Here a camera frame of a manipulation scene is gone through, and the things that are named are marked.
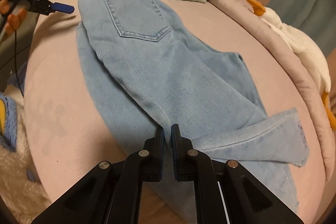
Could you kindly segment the person's left hand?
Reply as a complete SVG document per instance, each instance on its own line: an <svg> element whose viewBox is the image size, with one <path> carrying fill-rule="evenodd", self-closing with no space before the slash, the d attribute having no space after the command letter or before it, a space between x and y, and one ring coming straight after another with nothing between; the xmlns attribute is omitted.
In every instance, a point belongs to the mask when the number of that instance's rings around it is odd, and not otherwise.
<svg viewBox="0 0 336 224"><path fill-rule="evenodd" d="M1 0L1 14L5 15L9 12L8 0ZM17 31L27 16L27 10L22 8L18 14L10 14L5 24L6 36L10 36L14 31Z"/></svg>

